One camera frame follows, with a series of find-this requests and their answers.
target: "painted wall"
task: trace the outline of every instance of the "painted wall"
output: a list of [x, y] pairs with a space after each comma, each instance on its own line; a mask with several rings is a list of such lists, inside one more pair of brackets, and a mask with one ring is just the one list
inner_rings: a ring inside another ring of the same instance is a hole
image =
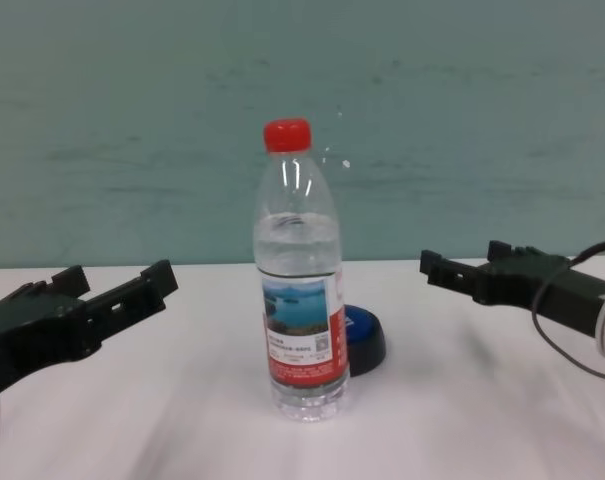
[[348, 259], [605, 238], [605, 0], [0, 0], [0, 266], [250, 260], [290, 115]]

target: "cable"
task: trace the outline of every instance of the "cable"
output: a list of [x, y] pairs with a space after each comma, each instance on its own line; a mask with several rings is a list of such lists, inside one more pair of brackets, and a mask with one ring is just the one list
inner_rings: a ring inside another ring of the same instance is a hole
[[553, 272], [551, 275], [549, 275], [546, 278], [546, 280], [544, 280], [544, 282], [542, 283], [540, 288], [538, 288], [538, 291], [535, 293], [535, 296], [533, 297], [533, 303], [531, 303], [531, 318], [533, 319], [533, 326], [538, 331], [540, 336], [556, 352], [558, 352], [560, 355], [562, 355], [564, 358], [566, 358], [569, 362], [571, 362], [573, 365], [575, 365], [579, 369], [584, 370], [585, 372], [590, 373], [591, 375], [595, 375], [596, 377], [602, 378], [605, 380], [605, 373], [601, 373], [601, 372], [598, 372], [597, 370], [587, 367], [582, 362], [580, 362], [579, 360], [577, 360], [574, 357], [572, 357], [571, 355], [569, 355], [557, 343], [555, 343], [553, 340], [551, 340], [551, 338], [544, 332], [544, 330], [542, 330], [542, 327], [540, 326], [540, 321], [538, 320], [538, 310], [540, 309], [540, 304], [542, 303], [544, 295], [547, 293], [549, 287], [557, 279], [557, 277], [568, 272], [576, 265], [584, 263], [591, 257], [593, 257], [599, 253], [602, 253], [602, 252], [605, 252], [605, 242], [598, 243], [596, 245], [593, 245], [593, 246], [587, 248], [586, 250], [581, 252], [577, 257], [575, 257], [573, 260], [570, 260], [565, 265], [562, 265], [561, 268], [558, 268], [555, 272]]

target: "black object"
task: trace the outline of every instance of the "black object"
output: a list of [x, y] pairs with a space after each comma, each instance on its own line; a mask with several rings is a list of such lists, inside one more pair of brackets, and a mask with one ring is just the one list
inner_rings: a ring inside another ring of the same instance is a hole
[[27, 375], [95, 353], [102, 341], [164, 310], [178, 285], [168, 260], [91, 300], [82, 267], [21, 286], [0, 300], [0, 391]]
[[[535, 327], [537, 332], [544, 339], [544, 341], [551, 346], [551, 348], [553, 348], [556, 352], [558, 352], [560, 355], [562, 355], [565, 359], [567, 359], [579, 369], [605, 380], [605, 373], [599, 372], [591, 367], [586, 366], [585, 364], [577, 360], [575, 357], [567, 353], [553, 340], [551, 340], [551, 338], [542, 329], [542, 326], [540, 325], [540, 322], [538, 320], [538, 310], [540, 308], [540, 305], [542, 304], [546, 291], [548, 290], [549, 286], [553, 283], [553, 281], [558, 276], [562, 275], [563, 273], [566, 273], [569, 268], [573, 268], [581, 263], [584, 263], [591, 257], [603, 252], [605, 252], [605, 241], [590, 246], [586, 250], [582, 251], [574, 259], [572, 259], [568, 265], [562, 266], [555, 273], [547, 277], [542, 286], [536, 292], [535, 297], [533, 298], [533, 302], [531, 303], [531, 319], [533, 320], [533, 326]], [[603, 310], [600, 311], [600, 314], [598, 314], [598, 318], [596, 320], [596, 335], [598, 349], [600, 350], [600, 353], [605, 356], [605, 303], [603, 305]]]
[[384, 332], [378, 317], [353, 305], [344, 306], [346, 339], [352, 377], [370, 372], [386, 356]]
[[488, 263], [472, 267], [424, 250], [420, 272], [430, 285], [470, 295], [482, 305], [512, 305], [531, 309], [545, 281], [544, 301], [537, 313], [589, 337], [595, 337], [598, 314], [604, 304], [605, 281], [571, 270], [572, 262], [533, 247], [492, 241]]

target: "white tabletop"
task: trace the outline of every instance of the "white tabletop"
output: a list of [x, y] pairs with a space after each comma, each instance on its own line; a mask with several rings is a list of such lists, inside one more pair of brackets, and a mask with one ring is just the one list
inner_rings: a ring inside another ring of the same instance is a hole
[[[586, 271], [605, 278], [605, 258]], [[57, 270], [0, 271], [0, 297]], [[87, 269], [96, 292], [136, 268]], [[388, 356], [319, 424], [271, 406], [250, 265], [176, 268], [166, 312], [2, 394], [0, 480], [605, 480], [605, 381], [553, 352], [524, 310], [427, 286], [417, 262], [346, 263]], [[605, 369], [592, 339], [544, 321]]]

